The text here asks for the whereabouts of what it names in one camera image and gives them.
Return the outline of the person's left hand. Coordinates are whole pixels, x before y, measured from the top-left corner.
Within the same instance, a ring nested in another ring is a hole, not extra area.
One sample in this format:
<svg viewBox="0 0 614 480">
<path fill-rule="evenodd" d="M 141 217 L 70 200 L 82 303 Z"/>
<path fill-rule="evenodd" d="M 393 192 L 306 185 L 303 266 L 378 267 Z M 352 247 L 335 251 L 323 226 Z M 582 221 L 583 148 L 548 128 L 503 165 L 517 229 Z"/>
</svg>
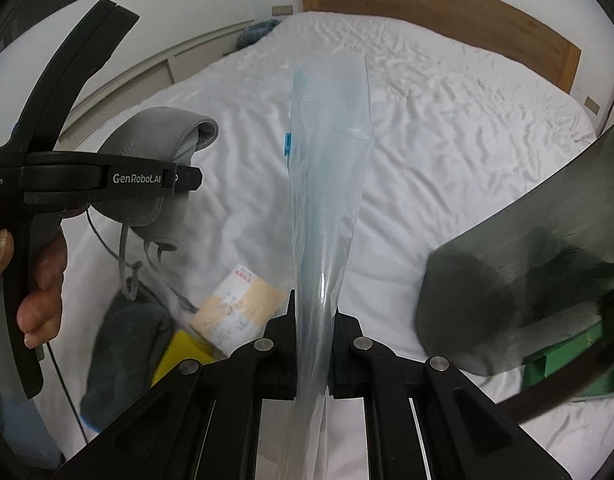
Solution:
<svg viewBox="0 0 614 480">
<path fill-rule="evenodd" d="M 30 262 L 24 266 L 28 294 L 16 311 L 16 324 L 26 348 L 35 349 L 57 337 L 63 310 L 62 286 L 68 266 L 68 244 L 61 228 L 64 219 L 77 217 L 89 208 L 83 204 L 60 214 L 40 214 L 32 223 Z M 0 211 L 0 220 L 4 213 Z M 0 274 L 12 267 L 18 240 L 0 226 Z"/>
</svg>

